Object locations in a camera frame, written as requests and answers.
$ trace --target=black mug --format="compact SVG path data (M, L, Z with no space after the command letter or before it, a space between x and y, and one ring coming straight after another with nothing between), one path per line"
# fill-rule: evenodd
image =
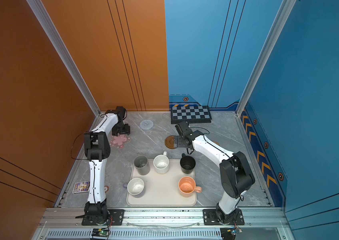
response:
M185 174L192 173L193 169L196 166L196 161L191 156L186 156L184 153L181 155L180 160L181 171Z

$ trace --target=black and white checkered board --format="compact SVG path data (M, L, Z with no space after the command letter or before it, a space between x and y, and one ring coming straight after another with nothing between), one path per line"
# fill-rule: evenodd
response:
M211 122L211 119L208 106L177 106L171 109L171 124L182 121L187 121L188 123Z

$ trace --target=yellow diagonal stripe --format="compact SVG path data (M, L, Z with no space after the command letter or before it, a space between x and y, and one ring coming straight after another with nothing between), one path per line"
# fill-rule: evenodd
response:
M271 170L271 168L265 164L264 162L262 162L262 173L264 174L264 167L268 168L269 170Z
M259 162L259 156L265 157L265 156L264 156L264 153L258 151L258 152L257 152L257 162Z
M247 119L248 119L248 117L247 117L247 116L243 116L243 125L244 125L244 118L247 118Z
M267 186L268 186L268 188L269 188L269 180L271 180L271 181L273 181L275 184L277 184L277 183L276 183L276 180L273 179L273 177L271 177L270 175L267 175Z
M256 134L254 132L249 131L249 141L251 141L251 135L256 136Z
M245 124L245 132L248 132L248 126L252 127L252 125L251 125L251 124L249 124L249 123L246 123L246 124Z

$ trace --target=beige tray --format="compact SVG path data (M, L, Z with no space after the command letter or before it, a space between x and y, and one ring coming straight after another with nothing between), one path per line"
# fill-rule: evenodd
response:
M186 207L196 204L196 193L193 192L190 197L183 197L177 185L184 176L195 179L195 171L191 174L184 174L181 171L180 159L170 159L168 172L159 174L155 171L153 159L149 159L148 162L151 170L147 175L140 175L135 167L132 169L131 179L141 178L144 181L145 192L138 198L127 194L127 203L130 206Z

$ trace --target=mug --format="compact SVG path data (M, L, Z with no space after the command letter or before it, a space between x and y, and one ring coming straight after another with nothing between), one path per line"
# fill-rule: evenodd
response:
M153 166L159 174L164 174L170 169L170 161L167 157L167 152L164 152L162 155L158 155L153 159Z
M191 177L182 177L178 186L180 195L183 197L190 197L194 191L201 192L201 187L197 187L195 180Z
M184 153L181 155L180 167L181 167L181 171L184 174L192 173L195 166L196 166L196 161L193 157L186 156Z
M123 187L134 197L141 197L144 194L144 181L138 177L131 179L128 184L123 184Z
M140 175L147 175L150 172L148 158L144 155L139 155L135 158L134 166Z

